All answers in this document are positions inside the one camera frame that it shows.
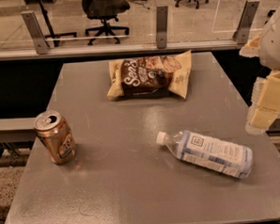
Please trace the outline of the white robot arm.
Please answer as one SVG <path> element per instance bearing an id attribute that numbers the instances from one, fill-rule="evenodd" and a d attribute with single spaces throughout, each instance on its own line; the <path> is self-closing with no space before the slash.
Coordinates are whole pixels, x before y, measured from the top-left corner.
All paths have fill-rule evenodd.
<path id="1" fill-rule="evenodd" d="M 280 113 L 280 6 L 240 53 L 248 57 L 256 54 L 260 64 L 271 70 L 265 78 L 256 79 L 246 116 L 245 131 L 257 136 L 267 131 Z"/>

